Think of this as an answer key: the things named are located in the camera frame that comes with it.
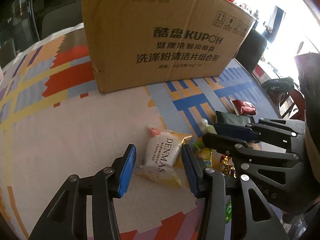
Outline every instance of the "metal screw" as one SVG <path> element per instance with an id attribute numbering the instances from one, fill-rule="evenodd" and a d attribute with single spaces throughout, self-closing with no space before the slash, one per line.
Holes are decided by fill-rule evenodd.
<path id="1" fill-rule="evenodd" d="M 208 167 L 208 168 L 205 168 L 204 170 L 205 170 L 206 173 L 210 173 L 210 174 L 214 173 L 214 168 Z"/>
<path id="2" fill-rule="evenodd" d="M 293 154 L 293 158 L 294 158 L 295 160 L 298 160 L 298 159 L 300 159 L 300 156 L 295 153 L 295 154 Z"/>
<path id="3" fill-rule="evenodd" d="M 103 169 L 103 172 L 106 173 L 106 174 L 111 173 L 111 172 L 113 172 L 113 168 L 106 167 L 106 168 Z"/>
<path id="4" fill-rule="evenodd" d="M 69 181 L 71 181 L 71 182 L 74 182 L 74 181 L 76 181 L 78 179 L 78 176 L 77 175 L 71 175 L 71 176 L 69 176 Z"/>
<path id="5" fill-rule="evenodd" d="M 243 170 L 249 169 L 249 164 L 248 163 L 242 163 L 241 164 L 241 169 L 243 169 Z"/>
<path id="6" fill-rule="evenodd" d="M 249 178 L 248 175 L 242 174 L 242 175 L 241 175 L 241 179 L 242 179 L 243 181 L 248 181 L 250 178 Z"/>

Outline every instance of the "brown cardboard box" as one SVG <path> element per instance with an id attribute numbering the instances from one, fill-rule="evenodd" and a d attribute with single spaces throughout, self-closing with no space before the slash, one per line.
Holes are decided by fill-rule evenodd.
<path id="1" fill-rule="evenodd" d="M 82 0 L 100 92 L 218 76 L 253 18 L 227 0 Z"/>

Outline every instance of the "colorful tablecloth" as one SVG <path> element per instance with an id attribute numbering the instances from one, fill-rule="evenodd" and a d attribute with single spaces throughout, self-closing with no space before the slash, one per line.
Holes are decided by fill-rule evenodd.
<path id="1" fill-rule="evenodd" d="M 149 124 L 198 141 L 201 118 L 231 111 L 230 99 L 277 118 L 261 88 L 232 60 L 219 77 L 180 80 L 98 92 L 84 29 L 33 46 L 4 70 L 0 86 L 0 211 L 20 239 L 27 239 L 45 207 L 70 174 L 92 176 L 111 165 L 127 145 L 140 164 Z M 196 239 L 203 201 L 187 187 L 173 189 L 133 174 L 115 200 L 122 240 Z M 93 236 L 88 199 L 88 236 Z"/>

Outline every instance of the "patterned tablecloth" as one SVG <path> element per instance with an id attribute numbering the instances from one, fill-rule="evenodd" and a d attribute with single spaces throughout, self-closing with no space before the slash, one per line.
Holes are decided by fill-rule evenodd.
<path id="1" fill-rule="evenodd" d="M 20 54 L 5 67 L 0 86 L 0 211 L 21 239 L 28 238 L 70 174 L 94 175 L 129 143 L 136 145 L 140 164 L 149 124 L 192 133 L 195 142 L 204 132 L 201 118 L 213 121 L 215 110 L 230 111 L 230 99 L 252 102 L 256 120 L 277 118 L 261 88 L 234 59 L 219 77 L 101 95 L 84 29 L 68 31 Z M 203 202 L 186 186 L 180 160 L 177 171 L 183 182 L 178 189 L 133 174 L 128 193 L 115 200 L 122 240 L 196 239 Z"/>

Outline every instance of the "dark chair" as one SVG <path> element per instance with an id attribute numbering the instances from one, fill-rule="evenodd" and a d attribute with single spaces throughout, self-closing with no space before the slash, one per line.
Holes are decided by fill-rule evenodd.
<path id="1" fill-rule="evenodd" d="M 17 56 L 13 38 L 8 39 L 0 48 L 0 66 L 4 68 Z"/>
<path id="2" fill-rule="evenodd" d="M 240 46 L 236 60 L 251 74 L 267 47 L 267 39 L 251 29 Z"/>

